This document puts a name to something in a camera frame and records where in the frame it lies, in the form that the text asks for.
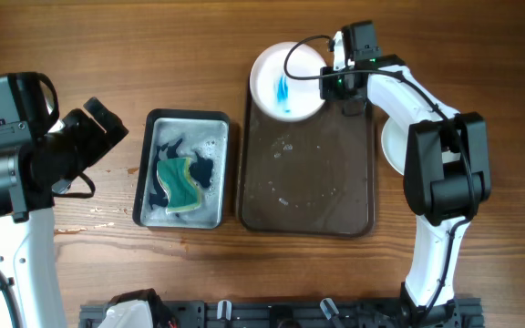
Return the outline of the green yellow sponge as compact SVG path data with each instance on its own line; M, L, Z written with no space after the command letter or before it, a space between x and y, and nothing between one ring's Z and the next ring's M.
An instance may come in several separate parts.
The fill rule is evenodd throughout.
M196 210L201 205L201 191L190 175L191 158L160 160L157 178L168 198L167 213Z

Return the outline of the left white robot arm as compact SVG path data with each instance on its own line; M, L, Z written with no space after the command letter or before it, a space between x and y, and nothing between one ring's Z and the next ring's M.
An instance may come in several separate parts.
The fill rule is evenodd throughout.
M55 200L92 198L86 169L128 133L95 97L62 117L46 75L0 75L0 327L66 326Z

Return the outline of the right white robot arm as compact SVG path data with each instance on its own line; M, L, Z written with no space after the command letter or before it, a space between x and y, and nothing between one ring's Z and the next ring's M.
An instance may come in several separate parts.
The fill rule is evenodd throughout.
M445 105L397 56L324 67L320 90L325 100L361 96L403 130L403 189L417 234L402 291L411 320L429 321L454 299L461 241L491 192L485 119Z

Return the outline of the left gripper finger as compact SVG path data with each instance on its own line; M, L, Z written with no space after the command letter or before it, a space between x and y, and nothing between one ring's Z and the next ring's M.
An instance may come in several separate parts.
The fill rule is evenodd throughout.
M102 159L110 152L123 138L128 135L126 128L113 128L101 133L100 146L98 147L98 159Z
M107 132L128 132L128 130L123 125L122 120L116 114L109 111L96 97L90 98L84 104L84 108Z

